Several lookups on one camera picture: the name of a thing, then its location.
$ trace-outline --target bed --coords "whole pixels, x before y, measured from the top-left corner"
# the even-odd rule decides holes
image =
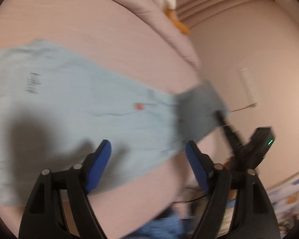
[[[147,11],[135,1],[147,4]],[[153,22],[146,22],[148,14]],[[37,38],[166,93],[181,93],[200,82],[200,63],[187,37],[150,0],[4,0],[0,48]],[[212,156],[213,134],[199,147]],[[180,153],[156,170],[89,200],[107,237],[120,238],[163,211],[191,181],[192,171]],[[70,230],[77,234],[69,204],[64,204]],[[15,235],[22,212],[23,206],[0,205],[0,216]]]

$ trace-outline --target cable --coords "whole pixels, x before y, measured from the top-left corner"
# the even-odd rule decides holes
[[[172,204],[175,204],[175,203],[190,203],[190,202],[194,202],[194,201],[196,201],[196,200],[202,199],[202,198],[204,198],[204,197],[206,197],[206,196],[208,196],[208,195],[209,195],[209,194],[205,194],[205,195],[203,195],[203,196],[200,196],[200,197],[195,198],[195,199],[192,199],[192,200],[174,201],[174,202],[172,202]]]
[[[257,106],[257,103],[253,103],[253,104],[250,104],[250,105],[248,105],[246,107],[243,107],[241,109],[237,109],[237,110],[234,110],[234,111],[231,111],[231,112],[237,112],[237,111],[245,110],[245,109],[248,109],[248,108],[254,108],[256,106]]]
[[[193,191],[202,191],[201,188],[192,188],[192,187],[185,187],[187,190],[193,190]]]

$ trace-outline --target blue fabric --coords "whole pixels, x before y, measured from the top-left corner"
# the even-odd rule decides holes
[[[122,186],[206,136],[215,110],[208,82],[171,95],[48,41],[0,49],[0,204],[24,205],[43,169],[68,169],[103,139],[112,154],[91,193]]]
[[[186,143],[186,156],[193,169],[199,187],[204,192],[209,193],[208,174],[204,167],[200,164],[200,161],[190,143]]]
[[[182,220],[176,212],[166,218],[151,220],[123,239],[179,239],[185,234]]]
[[[111,156],[111,143],[107,141],[99,153],[97,159],[94,161],[90,171],[86,177],[85,191],[90,194],[95,189],[102,177],[105,167]]]
[[[226,204],[226,208],[234,207],[236,205],[236,199],[229,200]]]

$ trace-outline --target screw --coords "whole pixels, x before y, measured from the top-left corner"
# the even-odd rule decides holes
[[[50,170],[44,169],[41,173],[42,173],[42,175],[48,175],[50,173]]]
[[[216,170],[222,170],[222,169],[224,169],[224,166],[223,166],[222,164],[215,164],[215,165],[214,165],[214,168],[215,168]]]
[[[248,169],[247,173],[250,174],[250,175],[255,175],[256,174],[256,172],[253,169]]]
[[[82,168],[82,164],[80,164],[80,163],[77,163],[77,164],[73,165],[74,170],[79,170],[81,168]]]

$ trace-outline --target blue gripper pad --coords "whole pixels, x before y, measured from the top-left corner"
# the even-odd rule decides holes
[[[210,193],[210,178],[213,175],[214,163],[208,155],[202,154],[194,141],[186,143],[186,156],[193,169],[199,187]]]
[[[111,143],[103,140],[96,151],[89,154],[83,162],[83,187],[86,194],[95,189],[111,156]]]

